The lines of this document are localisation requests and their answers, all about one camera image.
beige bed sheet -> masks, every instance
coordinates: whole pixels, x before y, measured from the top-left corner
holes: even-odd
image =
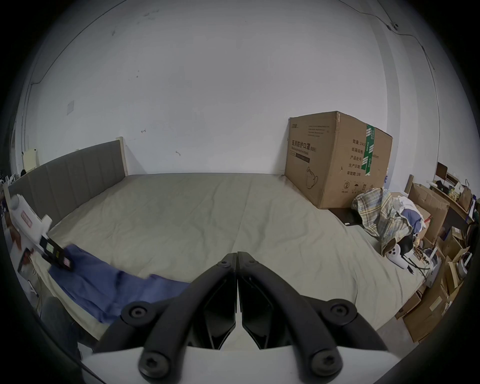
[[[182,281],[194,280],[229,252],[246,251],[302,295],[353,302],[375,329],[422,283],[419,273],[380,256],[378,241],[361,227],[345,227],[329,211],[316,209],[285,176],[128,176],[49,235],[130,274]],[[108,324],[75,304],[39,255],[34,265],[74,320],[100,338]]]

gray upholstered headboard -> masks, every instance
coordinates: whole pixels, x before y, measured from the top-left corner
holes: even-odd
[[[126,176],[123,139],[94,145],[45,163],[20,177],[10,195],[21,194],[52,226]]]

purple cloth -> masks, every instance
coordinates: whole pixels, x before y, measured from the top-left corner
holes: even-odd
[[[152,303],[170,299],[189,284],[157,275],[146,279],[129,275],[73,244],[64,251],[73,260],[73,271],[52,265],[50,276],[74,302],[101,323],[112,323],[132,301]]]

dark pants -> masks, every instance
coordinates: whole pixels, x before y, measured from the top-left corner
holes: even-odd
[[[60,346],[81,359],[77,343],[93,348],[97,340],[72,319],[60,300],[50,296],[45,300],[40,315],[45,327]]]

pile of clothes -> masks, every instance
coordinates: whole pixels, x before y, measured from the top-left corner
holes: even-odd
[[[426,228],[415,204],[405,196],[393,197],[386,188],[372,188],[358,195],[352,209],[359,213],[365,231],[379,239],[382,256],[407,237],[413,247],[413,239]]]

